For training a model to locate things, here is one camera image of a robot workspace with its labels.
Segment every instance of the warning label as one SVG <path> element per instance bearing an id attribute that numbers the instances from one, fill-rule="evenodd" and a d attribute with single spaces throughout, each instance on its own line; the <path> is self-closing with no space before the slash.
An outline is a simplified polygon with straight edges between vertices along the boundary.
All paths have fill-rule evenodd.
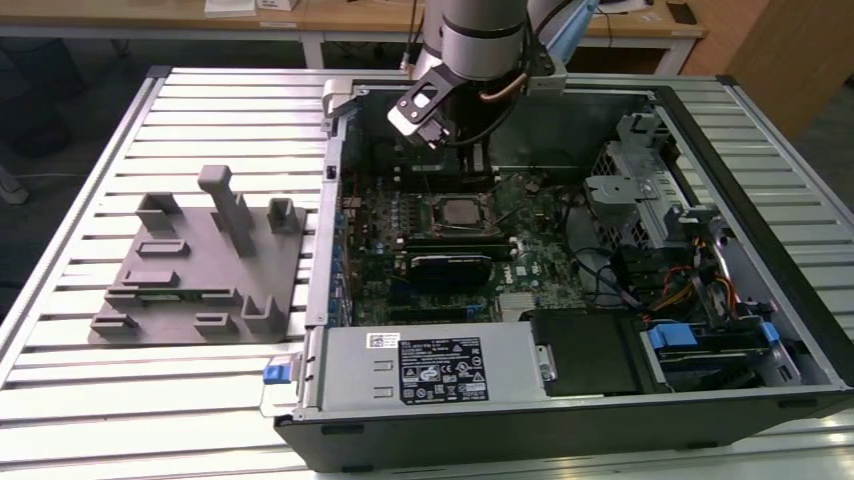
<path id="1" fill-rule="evenodd" d="M 490 399 L 481 339 L 401 340 L 401 401 L 407 405 Z"/>

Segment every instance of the gray floor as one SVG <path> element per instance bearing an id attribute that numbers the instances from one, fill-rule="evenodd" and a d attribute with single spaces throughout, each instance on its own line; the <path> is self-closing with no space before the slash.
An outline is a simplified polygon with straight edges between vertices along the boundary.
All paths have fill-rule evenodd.
<path id="1" fill-rule="evenodd" d="M 86 94 L 62 102 L 59 109 L 74 131 L 74 144 L 55 155 L 19 158 L 0 143 L 3 165 L 16 175 L 78 174 L 79 177 L 24 178 L 31 192 L 23 206 L 0 202 L 0 284 L 23 283 L 51 240 L 151 65 L 198 67 L 305 67 L 297 43 L 135 41 L 131 55 L 119 58 L 106 40 L 67 42 L 90 86 Z M 385 56 L 373 45 L 325 45 L 330 68 L 397 68 L 402 47 Z M 0 92 L 18 85 L 0 62 Z M 796 146 L 854 207 L 854 90 L 842 88 Z M 11 306 L 15 289 L 0 287 L 0 315 Z"/>

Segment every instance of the blue plastic tab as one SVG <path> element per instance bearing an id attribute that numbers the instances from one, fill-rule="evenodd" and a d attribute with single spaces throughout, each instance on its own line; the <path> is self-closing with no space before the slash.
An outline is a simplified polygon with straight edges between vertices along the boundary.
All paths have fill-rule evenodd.
<path id="1" fill-rule="evenodd" d="M 780 343 L 780 332 L 772 322 L 762 322 L 762 333 L 765 334 L 765 338 L 769 339 L 769 343 L 772 345 Z"/>
<path id="2" fill-rule="evenodd" d="M 657 350 L 665 347 L 697 346 L 697 338 L 694 338 L 692 326 L 685 323 L 666 323 L 657 325 L 648 334 L 650 336 L 653 348 Z"/>
<path id="3" fill-rule="evenodd" d="M 267 365 L 265 367 L 265 385 L 287 385 L 291 383 L 290 365 Z"/>
<path id="4" fill-rule="evenodd" d="M 658 331 L 658 327 L 648 331 L 646 334 L 650 337 L 650 343 L 653 344 L 653 349 L 658 350 L 660 348 L 665 348 L 665 337 L 662 336 L 662 332 Z"/>

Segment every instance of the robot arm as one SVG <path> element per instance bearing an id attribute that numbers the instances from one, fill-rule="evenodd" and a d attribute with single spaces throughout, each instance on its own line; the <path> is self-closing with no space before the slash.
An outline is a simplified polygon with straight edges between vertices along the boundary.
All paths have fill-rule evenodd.
<path id="1" fill-rule="evenodd" d="M 486 138 L 530 90 L 529 80 L 558 70 L 530 17 L 542 27 L 558 23 L 548 43 L 550 53 L 566 62 L 598 4 L 600 0 L 427 0 L 418 81 L 389 112 L 401 133 L 431 148 L 467 146 Z"/>

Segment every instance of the aluminum workbench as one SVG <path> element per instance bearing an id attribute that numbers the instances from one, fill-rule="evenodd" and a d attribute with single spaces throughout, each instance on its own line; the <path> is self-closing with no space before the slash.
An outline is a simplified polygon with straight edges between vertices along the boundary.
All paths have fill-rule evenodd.
<path id="1" fill-rule="evenodd" d="M 261 372 L 302 349 L 326 134 L 323 83 L 383 71 L 177 68 L 146 80 L 0 327 L 0 471 L 6 478 L 341 478 L 309 471 L 262 417 Z M 714 78 L 585 76 L 677 91 L 829 309 L 854 334 L 854 217 L 737 86 Z M 90 322 L 141 226 L 146 192 L 207 205 L 205 164 L 227 164 L 247 202 L 310 211 L 290 342 L 98 348 Z M 704 198 L 688 162 L 685 177 Z M 854 410 L 800 420 L 729 447 L 377 473 L 362 478 L 849 478 Z"/>

